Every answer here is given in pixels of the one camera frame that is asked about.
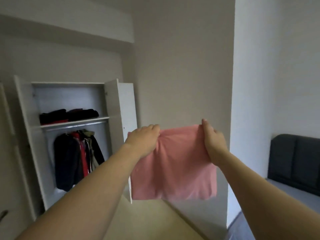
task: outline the pink shirt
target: pink shirt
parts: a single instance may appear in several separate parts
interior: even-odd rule
[[[206,200],[217,194],[216,166],[202,125],[160,131],[155,150],[131,173],[133,200]]]

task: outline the wardrobe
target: wardrobe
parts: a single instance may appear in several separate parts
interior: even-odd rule
[[[105,160],[115,153],[137,128],[132,83],[118,79],[100,82],[29,82],[14,77],[28,141],[45,210],[66,193],[56,187],[54,140],[58,135],[87,129],[95,132]],[[94,109],[99,117],[41,125],[39,114],[58,109]],[[132,202],[130,178],[124,190]]]

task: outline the forearm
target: forearm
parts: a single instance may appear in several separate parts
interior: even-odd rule
[[[219,165],[257,240],[317,239],[320,215],[271,185],[231,153]]]
[[[102,239],[138,160],[122,146],[18,239]]]

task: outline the person's right arm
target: person's right arm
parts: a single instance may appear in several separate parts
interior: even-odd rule
[[[225,175],[256,240],[320,239],[319,214],[244,165],[208,121],[202,125],[211,161]]]

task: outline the dark gray headboard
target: dark gray headboard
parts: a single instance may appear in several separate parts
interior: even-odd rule
[[[287,134],[273,138],[268,178],[320,196],[320,139]]]

